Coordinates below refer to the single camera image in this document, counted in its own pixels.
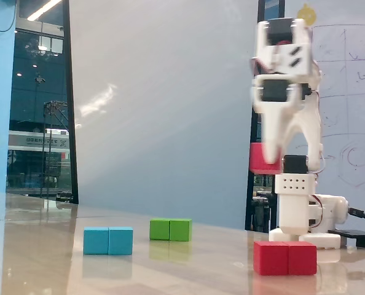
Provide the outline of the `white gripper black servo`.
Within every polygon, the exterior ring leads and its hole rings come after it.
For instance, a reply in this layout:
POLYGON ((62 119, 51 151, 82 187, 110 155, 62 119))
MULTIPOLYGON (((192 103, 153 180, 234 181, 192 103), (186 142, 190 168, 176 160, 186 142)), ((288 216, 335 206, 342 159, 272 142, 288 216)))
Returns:
POLYGON ((291 116, 302 107, 302 84, 289 74, 260 74, 253 79, 253 108, 261 114, 264 159, 274 164, 291 116))

